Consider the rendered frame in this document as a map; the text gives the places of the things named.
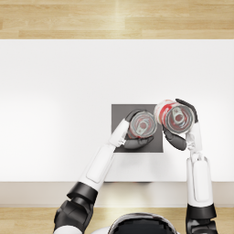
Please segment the dark grey square mat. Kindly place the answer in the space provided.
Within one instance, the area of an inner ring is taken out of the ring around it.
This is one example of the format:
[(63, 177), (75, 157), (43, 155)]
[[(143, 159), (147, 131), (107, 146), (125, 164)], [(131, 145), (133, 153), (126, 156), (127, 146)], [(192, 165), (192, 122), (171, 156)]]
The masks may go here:
[[(119, 122), (135, 109), (147, 110), (154, 113), (154, 104), (113, 104), (112, 105), (112, 131), (115, 130)], [(154, 133), (154, 139), (146, 146), (139, 149), (125, 149), (123, 146), (115, 150), (116, 153), (162, 153), (163, 152), (163, 131), (158, 125)]]

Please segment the red soda can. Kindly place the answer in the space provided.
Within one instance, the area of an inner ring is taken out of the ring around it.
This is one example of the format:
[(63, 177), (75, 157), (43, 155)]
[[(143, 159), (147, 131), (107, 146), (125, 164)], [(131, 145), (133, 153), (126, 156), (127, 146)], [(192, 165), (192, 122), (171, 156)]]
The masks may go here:
[(177, 101), (164, 100), (154, 107), (155, 120), (174, 134), (187, 133), (195, 123), (192, 110)]
[(156, 132), (156, 129), (157, 123), (150, 112), (138, 112), (130, 121), (128, 135), (130, 138), (148, 138)]

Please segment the dark round robot body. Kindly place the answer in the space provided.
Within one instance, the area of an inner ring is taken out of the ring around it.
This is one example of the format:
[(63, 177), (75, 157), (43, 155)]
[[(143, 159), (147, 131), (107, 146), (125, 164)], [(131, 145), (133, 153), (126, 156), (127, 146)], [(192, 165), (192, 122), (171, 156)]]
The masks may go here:
[(153, 213), (130, 213), (116, 219), (108, 234), (178, 234), (166, 218)]

